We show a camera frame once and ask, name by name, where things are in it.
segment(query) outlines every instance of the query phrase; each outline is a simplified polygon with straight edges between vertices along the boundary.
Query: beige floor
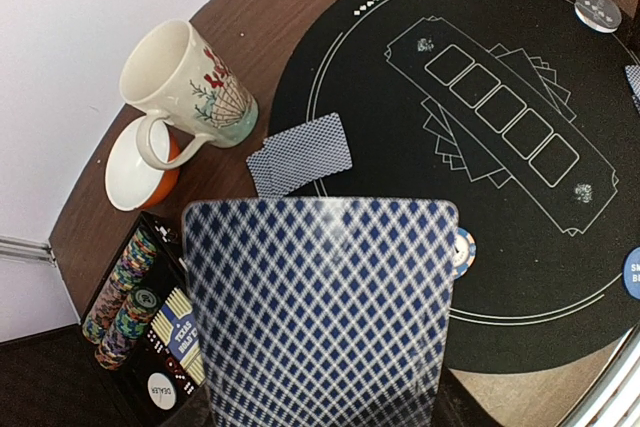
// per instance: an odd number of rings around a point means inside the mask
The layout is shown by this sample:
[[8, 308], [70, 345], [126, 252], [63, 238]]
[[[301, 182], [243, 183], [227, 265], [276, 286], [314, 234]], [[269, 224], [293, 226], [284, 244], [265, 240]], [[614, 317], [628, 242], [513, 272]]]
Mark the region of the beige floor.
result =
[[454, 373], [505, 427], [553, 427], [587, 391], [616, 344], [571, 364], [530, 374]]

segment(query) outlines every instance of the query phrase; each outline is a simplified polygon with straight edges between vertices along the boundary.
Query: wall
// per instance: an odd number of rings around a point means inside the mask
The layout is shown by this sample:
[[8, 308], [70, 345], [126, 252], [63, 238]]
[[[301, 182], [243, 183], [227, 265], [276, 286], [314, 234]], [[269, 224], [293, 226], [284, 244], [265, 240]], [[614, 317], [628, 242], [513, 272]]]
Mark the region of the wall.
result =
[[76, 322], [60, 271], [0, 259], [0, 342]]
[[208, 0], [0, 0], [0, 235], [44, 241], [122, 106], [120, 69]]

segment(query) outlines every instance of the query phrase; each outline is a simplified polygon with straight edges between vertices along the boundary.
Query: ceramic mug with coral design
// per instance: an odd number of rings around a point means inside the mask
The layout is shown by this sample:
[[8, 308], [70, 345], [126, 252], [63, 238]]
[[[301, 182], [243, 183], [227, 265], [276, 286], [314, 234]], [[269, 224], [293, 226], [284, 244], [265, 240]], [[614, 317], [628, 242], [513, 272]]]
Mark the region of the ceramic mug with coral design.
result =
[[[206, 142], [227, 148], [253, 130], [258, 104], [189, 22], [170, 20], [140, 41], [120, 76], [124, 100], [147, 115], [136, 143], [151, 167], [170, 170], [184, 164]], [[170, 162], [151, 147], [151, 128], [164, 121], [194, 135]]]

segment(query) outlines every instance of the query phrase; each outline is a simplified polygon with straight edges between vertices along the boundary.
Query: poker mat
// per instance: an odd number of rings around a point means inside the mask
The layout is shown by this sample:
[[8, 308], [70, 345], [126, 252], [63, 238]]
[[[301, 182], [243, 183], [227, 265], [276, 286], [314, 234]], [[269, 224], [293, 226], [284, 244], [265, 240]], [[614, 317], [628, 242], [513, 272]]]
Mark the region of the poker mat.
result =
[[292, 195], [454, 202], [476, 256], [445, 363], [537, 371], [640, 319], [621, 276], [640, 244], [636, 63], [574, 0], [338, 0], [291, 56], [270, 134], [342, 119], [353, 169]]

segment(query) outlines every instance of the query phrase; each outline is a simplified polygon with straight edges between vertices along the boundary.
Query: bowl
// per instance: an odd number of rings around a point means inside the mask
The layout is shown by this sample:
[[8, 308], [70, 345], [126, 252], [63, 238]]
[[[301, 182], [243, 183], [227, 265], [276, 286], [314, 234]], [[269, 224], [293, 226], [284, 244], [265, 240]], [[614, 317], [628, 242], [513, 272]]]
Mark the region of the bowl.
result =
[[[162, 202], [178, 182], [179, 169], [157, 170], [147, 165], [136, 146], [136, 133], [144, 117], [131, 122], [118, 136], [107, 160], [105, 187], [113, 206], [125, 212], [148, 209]], [[151, 128], [151, 146], [160, 160], [168, 162], [180, 153], [164, 122]]]

